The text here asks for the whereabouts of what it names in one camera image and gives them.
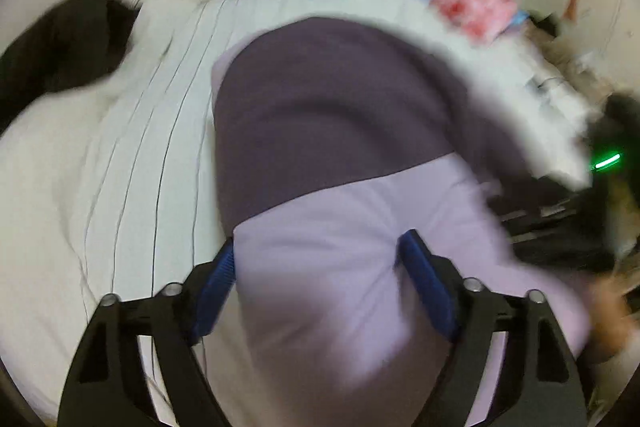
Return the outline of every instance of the pink and white cloth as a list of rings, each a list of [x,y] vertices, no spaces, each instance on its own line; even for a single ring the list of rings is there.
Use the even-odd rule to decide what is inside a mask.
[[[518,12],[514,0],[431,0],[431,5],[471,39],[484,44],[505,31]]]

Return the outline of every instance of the green light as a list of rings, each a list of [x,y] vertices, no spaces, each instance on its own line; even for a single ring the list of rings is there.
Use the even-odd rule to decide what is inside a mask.
[[[611,158],[604,160],[604,162],[596,163],[596,165],[594,166],[594,169],[596,169],[596,171],[599,171],[601,169],[604,169],[605,167],[610,167],[618,163],[620,161],[620,158],[621,158],[620,154],[615,154]]]

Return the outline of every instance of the black device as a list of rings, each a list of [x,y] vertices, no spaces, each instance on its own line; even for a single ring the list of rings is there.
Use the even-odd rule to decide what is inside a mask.
[[[576,364],[542,292],[517,298],[493,293],[477,279],[463,280],[451,261],[429,252],[415,230],[399,239],[398,254],[432,324],[452,342],[414,427],[465,425],[495,331],[508,332],[508,341],[490,415],[480,425],[586,427]],[[164,425],[145,383],[138,335],[154,339],[178,424],[229,426],[191,346],[212,330],[234,280],[229,240],[184,284],[172,283],[137,301],[104,296],[66,379],[58,427]]]

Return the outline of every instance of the black cloth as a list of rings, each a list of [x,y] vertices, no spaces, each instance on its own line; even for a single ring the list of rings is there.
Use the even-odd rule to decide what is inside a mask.
[[[47,11],[0,57],[0,133],[40,95],[113,73],[137,16],[118,0],[65,0]]]

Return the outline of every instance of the mattress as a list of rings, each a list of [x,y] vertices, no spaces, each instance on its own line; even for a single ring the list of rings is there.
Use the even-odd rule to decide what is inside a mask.
[[[0,233],[10,245],[0,299],[14,303],[0,311],[0,357],[44,418],[56,416],[102,295],[151,296],[222,244],[211,69],[261,32],[317,15],[393,32],[466,78],[514,129],[537,174],[588,182],[575,143],[588,108],[561,79],[539,87],[544,64],[518,34],[475,46],[424,0],[142,1],[132,52],[111,78],[37,101],[0,140]],[[140,343],[159,416],[172,423],[152,343]],[[278,425],[255,378],[235,293],[195,349],[233,425]]]

